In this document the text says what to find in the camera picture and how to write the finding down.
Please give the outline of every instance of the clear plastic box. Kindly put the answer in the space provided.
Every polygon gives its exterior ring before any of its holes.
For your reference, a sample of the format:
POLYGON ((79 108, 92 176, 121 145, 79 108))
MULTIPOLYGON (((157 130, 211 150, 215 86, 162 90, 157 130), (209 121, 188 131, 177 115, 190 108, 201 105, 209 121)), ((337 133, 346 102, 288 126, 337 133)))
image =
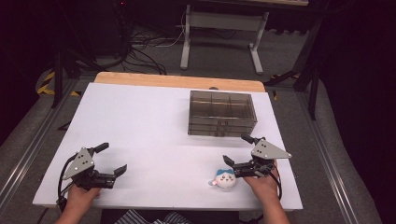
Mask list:
POLYGON ((190 135, 240 137, 251 134, 256 123, 250 94, 191 91, 190 135))

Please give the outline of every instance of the cable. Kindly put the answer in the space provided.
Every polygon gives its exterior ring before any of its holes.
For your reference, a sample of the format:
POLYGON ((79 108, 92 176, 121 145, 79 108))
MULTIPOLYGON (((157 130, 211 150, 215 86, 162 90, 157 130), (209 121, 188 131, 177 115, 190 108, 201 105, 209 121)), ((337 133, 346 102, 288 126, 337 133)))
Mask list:
POLYGON ((176 40, 175 42, 173 42, 172 44, 170 44, 170 45, 165 45, 165 46, 157 45, 157 46, 155 46, 155 47, 164 47, 164 48, 167 48, 167 47, 172 47, 172 46, 174 46, 174 45, 177 43, 177 41, 181 38, 181 35, 184 35, 184 24, 183 24, 183 19, 184 19, 184 16, 185 16, 185 15, 186 15, 186 10, 184 10, 183 14, 181 15, 181 20, 180 20, 180 24, 181 24, 181 33, 180 33, 180 35, 178 36, 177 40, 176 40))
POLYGON ((46 215, 48 210, 49 210, 48 208, 44 209, 44 211, 41 213, 40 218, 38 219, 36 224, 40 224, 41 223, 41 220, 43 219, 44 215, 46 215))
POLYGON ((279 194, 278 194, 277 198, 279 200, 281 200, 282 199, 282 181, 280 180, 280 174, 279 174, 279 171, 277 170, 277 167, 276 166, 274 166, 274 167, 276 169, 277 176, 278 176, 279 180, 277 180, 276 176, 274 176, 271 172, 269 173, 269 175, 275 180, 275 182, 277 184, 277 187, 279 189, 279 194))
POLYGON ((262 220, 264 218, 264 215, 261 215, 259 217, 253 218, 249 221, 244 221, 244 220, 240 220, 239 219, 239 223, 243 223, 243 224, 258 224, 260 220, 262 220))
MULTIPOLYGON (((128 56, 128 51, 125 50, 126 52, 121 56, 120 59, 116 60, 114 63, 106 63, 106 64, 98 64, 98 66, 101 66, 102 68, 106 69, 106 68, 110 68, 110 67, 114 67, 120 63, 122 63, 122 61, 125 60, 125 58, 128 56)), ((86 70, 86 71, 96 71, 97 69, 93 69, 90 66, 84 66, 83 64, 77 63, 78 67, 86 70)))
POLYGON ((70 182, 70 183, 66 186, 66 188, 64 188, 64 189, 61 191, 61 195, 62 195, 63 197, 64 197, 64 195, 66 194, 66 192, 70 190, 70 188, 72 187, 72 185, 73 185, 73 182, 70 182))
POLYGON ((73 160, 76 158, 76 156, 77 156, 77 154, 74 155, 74 156, 72 156, 72 157, 70 157, 70 158, 67 160, 67 162, 64 164, 64 168, 62 169, 61 175, 60 175, 60 177, 59 177, 59 183, 58 183, 58 201, 57 201, 56 203, 58 204, 58 206, 59 206, 59 208, 61 209, 62 212, 64 211, 64 208, 66 207, 66 203, 67 203, 66 198, 64 197, 64 195, 62 195, 63 192, 65 191, 65 189, 64 189, 64 190, 61 190, 61 188, 62 188, 62 181, 63 181, 63 177, 64 177, 64 172, 65 172, 65 170, 66 170, 66 168, 67 168, 67 165, 68 165, 71 161, 73 161, 73 160))
POLYGON ((137 32, 135 35, 132 35, 131 36, 131 44, 132 44, 132 46, 136 46, 136 45, 138 45, 138 46, 143 46, 140 50, 143 50, 143 49, 145 49, 147 46, 150 46, 150 42, 151 41, 153 41, 153 40, 157 40, 157 39, 160 39, 161 37, 163 37, 164 35, 156 35, 156 36, 154 36, 154 37, 151 37, 149 34, 145 34, 145 33, 142 33, 142 32, 137 32))
POLYGON ((133 69, 131 69, 131 68, 129 68, 129 67, 127 67, 127 66, 123 65, 123 63, 121 63, 121 66, 122 66, 122 68, 123 68, 123 70, 124 70, 124 71, 125 71, 125 70, 128 70, 128 71, 130 71, 130 72, 134 72, 134 73, 141 73, 141 74, 146 74, 145 72, 142 72, 142 71, 133 70, 133 69))
MULTIPOLYGON (((134 65, 134 66, 149 67, 149 68, 152 68, 152 69, 156 70, 158 73, 160 73, 160 70, 159 70, 156 66, 154 66, 154 65, 141 64, 141 63, 130 63, 130 62, 128 62, 128 61, 124 61, 124 62, 125 62, 125 63, 128 63, 128 64, 130 64, 130 65, 134 65)), ((127 66, 124 66, 124 69, 128 69, 128 70, 130 70, 130 71, 134 71, 133 69, 131 69, 131 68, 127 67, 127 66)))
POLYGON ((135 63, 130 63, 130 62, 128 62, 128 61, 125 60, 126 63, 131 64, 131 65, 137 65, 137 66, 151 67, 151 68, 156 69, 156 70, 160 73, 160 75, 162 75, 162 74, 166 75, 166 69, 165 69, 165 67, 164 67, 162 64, 160 64, 160 63, 156 63, 150 56, 148 56, 148 55, 147 55, 146 53, 144 53, 143 51, 141 51, 141 50, 139 50, 139 49, 132 49, 132 50, 131 50, 131 53, 130 53, 129 55, 131 56, 131 58, 133 58, 133 59, 135 59, 135 60, 137 60, 137 61, 139 61, 139 62, 145 63, 145 64, 135 64, 135 63), (142 60, 142 59, 139 59, 139 58, 136 56, 136 54, 134 53, 134 51, 137 51, 137 52, 143 54, 144 56, 146 56, 147 58, 149 58, 149 59, 151 60, 151 62, 146 62, 146 61, 144 61, 144 60, 142 60))

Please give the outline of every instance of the table surface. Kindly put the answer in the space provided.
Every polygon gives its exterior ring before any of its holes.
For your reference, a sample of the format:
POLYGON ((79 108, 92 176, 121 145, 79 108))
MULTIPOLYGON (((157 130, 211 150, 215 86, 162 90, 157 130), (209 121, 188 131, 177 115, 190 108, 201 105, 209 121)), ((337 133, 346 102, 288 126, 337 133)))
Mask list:
MULTIPOLYGON (((189 86, 195 85, 196 80, 203 83, 208 80, 209 84, 204 89, 216 84, 223 91, 232 91, 230 87, 220 86, 222 79, 218 78, 99 74, 95 83, 85 91, 33 204, 54 206, 59 174, 67 158, 81 147, 96 147, 108 142, 110 147, 93 157, 95 169, 112 174, 114 169, 128 164, 128 170, 116 180, 114 189, 102 190, 93 206, 231 211, 261 209, 242 179, 238 179, 231 189, 208 185, 218 169, 229 168, 222 155, 238 163, 245 162, 251 159, 253 145, 235 137, 187 134, 190 91, 198 90, 189 86), (106 79, 113 80, 112 84, 100 83, 106 79), (153 79, 151 84, 155 86, 145 86, 148 83, 142 80, 148 79, 153 79), (169 88, 170 83, 181 88, 169 88)), ((265 136, 269 142, 284 148, 271 102, 268 94, 263 92, 262 84, 257 81, 226 81, 234 82, 251 83, 251 86, 240 85, 237 88, 256 90, 232 91, 252 96, 258 117, 252 136, 265 136)), ((282 177, 283 207, 286 210, 302 209, 289 160, 278 160, 278 169, 282 177)))

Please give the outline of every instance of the black curtain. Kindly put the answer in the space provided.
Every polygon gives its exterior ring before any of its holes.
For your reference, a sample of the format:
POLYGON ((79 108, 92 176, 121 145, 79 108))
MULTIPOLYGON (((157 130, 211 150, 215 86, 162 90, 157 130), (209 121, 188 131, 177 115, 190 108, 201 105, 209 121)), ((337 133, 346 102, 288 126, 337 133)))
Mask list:
POLYGON ((52 61, 50 31, 40 1, 7 0, 0 7, 0 144, 38 99, 35 84, 52 61))
POLYGON ((345 148, 385 224, 396 211, 395 11, 390 0, 357 2, 323 22, 310 57, 321 64, 345 148))

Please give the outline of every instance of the toy face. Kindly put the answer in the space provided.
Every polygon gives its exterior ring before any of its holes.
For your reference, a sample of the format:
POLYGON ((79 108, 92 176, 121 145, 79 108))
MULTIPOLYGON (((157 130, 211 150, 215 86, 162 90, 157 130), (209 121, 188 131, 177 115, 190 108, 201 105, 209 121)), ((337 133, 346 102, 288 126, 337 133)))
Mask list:
POLYGON ((236 178, 233 170, 218 170, 215 180, 211 182, 211 185, 218 185, 223 189, 231 188, 235 186, 236 178))

